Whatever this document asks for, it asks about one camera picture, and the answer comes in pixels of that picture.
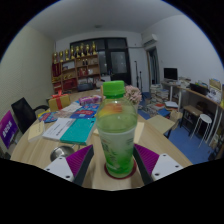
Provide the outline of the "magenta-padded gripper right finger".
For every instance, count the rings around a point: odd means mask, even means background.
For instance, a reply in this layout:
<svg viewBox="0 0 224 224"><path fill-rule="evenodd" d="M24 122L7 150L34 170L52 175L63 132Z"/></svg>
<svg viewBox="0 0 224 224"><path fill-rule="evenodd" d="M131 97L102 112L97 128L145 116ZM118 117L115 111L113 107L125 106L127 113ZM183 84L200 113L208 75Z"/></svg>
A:
<svg viewBox="0 0 224 224"><path fill-rule="evenodd" d="M158 155L138 144L134 145L133 155L145 185L182 169L182 166L168 154Z"/></svg>

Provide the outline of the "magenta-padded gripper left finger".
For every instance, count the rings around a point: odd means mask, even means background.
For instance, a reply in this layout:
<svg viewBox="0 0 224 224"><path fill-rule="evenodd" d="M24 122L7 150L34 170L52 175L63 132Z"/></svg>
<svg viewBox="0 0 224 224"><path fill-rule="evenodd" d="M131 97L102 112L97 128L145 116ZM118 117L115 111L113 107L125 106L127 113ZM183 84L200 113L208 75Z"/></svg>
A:
<svg viewBox="0 0 224 224"><path fill-rule="evenodd" d="M59 156L45 168L45 171L81 186L93 155L93 146L89 145L68 157Z"/></svg>

